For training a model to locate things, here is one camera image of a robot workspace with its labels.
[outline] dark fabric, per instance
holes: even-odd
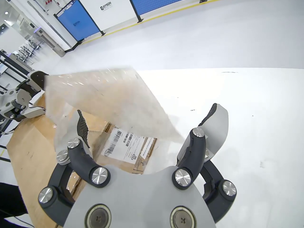
[[[0,227],[1,228],[26,228],[24,226],[13,224],[5,219],[0,218]]]
[[[0,183],[0,227],[22,227],[6,221],[4,218],[27,214],[19,187]]]

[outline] silver bolt head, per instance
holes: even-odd
[[[205,136],[204,131],[201,128],[199,128],[199,127],[194,128],[192,130],[192,132],[198,138],[202,138],[203,136]]]
[[[190,174],[184,169],[179,169],[175,172],[175,180],[183,187],[186,187],[191,183]]]
[[[45,204],[51,200],[52,196],[53,190],[49,187],[46,187],[42,191],[40,191],[38,200],[40,203]]]
[[[72,138],[67,142],[67,146],[70,149],[73,149],[73,148],[77,147],[79,145],[79,143],[80,143],[80,140],[78,138]]]
[[[237,189],[235,188],[234,184],[229,181],[225,181],[223,183],[223,190],[226,195],[230,197],[234,196],[237,193]]]
[[[108,171],[106,168],[99,167],[92,174],[92,182],[96,185],[101,185],[106,181],[108,177]]]
[[[67,156],[68,156],[67,150],[63,150],[63,151],[58,152],[56,159],[58,162],[62,162],[64,160],[66,160]]]

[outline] gray metal plate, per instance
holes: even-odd
[[[195,215],[196,227],[216,227],[194,184],[184,191],[173,185],[172,174],[176,166],[150,175],[130,174],[114,166],[105,167],[111,173],[109,184],[101,189],[87,184],[76,200],[64,228],[85,227],[86,213],[96,204],[104,204],[110,209],[111,228],[170,228],[170,214],[181,205]]]

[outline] barcode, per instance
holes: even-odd
[[[127,147],[129,146],[132,137],[133,137],[133,133],[131,133],[130,136],[129,136],[129,139],[128,139],[127,143],[126,143],[126,146],[127,146]]]
[[[115,146],[116,146],[116,144],[117,144],[120,136],[121,136],[121,131],[119,130],[119,131],[117,131],[116,136],[114,137],[113,142],[111,142],[111,145],[108,148],[108,153],[109,154],[112,154],[112,152],[113,152],[113,150],[114,150],[114,148],[115,148]]]
[[[127,138],[128,138],[128,135],[129,135],[129,132],[126,134],[126,137],[125,137],[125,139],[124,139],[124,143],[126,142],[126,140],[127,140]]]

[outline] black cable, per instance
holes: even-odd
[[[7,214],[7,215],[10,215],[11,217],[14,217],[14,218],[18,219],[20,222],[22,222],[22,223],[24,223],[24,224],[27,224],[27,225],[29,225],[29,226],[34,227],[34,228],[35,228],[35,226],[34,226],[34,225],[31,225],[31,224],[29,224],[29,223],[27,223],[27,222],[24,222],[24,221],[22,221],[21,219],[19,219],[18,217],[15,217],[15,216],[14,216],[14,215],[12,215],[12,214],[9,214],[9,213],[7,213],[7,212],[5,212],[5,211],[1,210],[1,209],[0,209],[0,212],[3,212],[3,213],[5,213],[5,214]]]

